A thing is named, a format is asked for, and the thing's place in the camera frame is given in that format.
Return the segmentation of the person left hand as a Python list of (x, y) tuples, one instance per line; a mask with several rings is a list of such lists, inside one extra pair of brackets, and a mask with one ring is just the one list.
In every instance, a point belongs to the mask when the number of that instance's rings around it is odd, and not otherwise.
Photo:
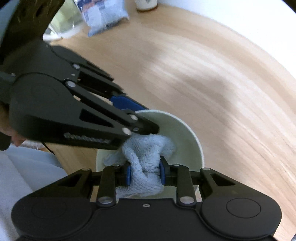
[(1, 104), (1, 133), (11, 137), (13, 144), (18, 147), (20, 146), (26, 138), (20, 135), (17, 131), (15, 131), (11, 125), (9, 124), (9, 114), (4, 109), (3, 105)]

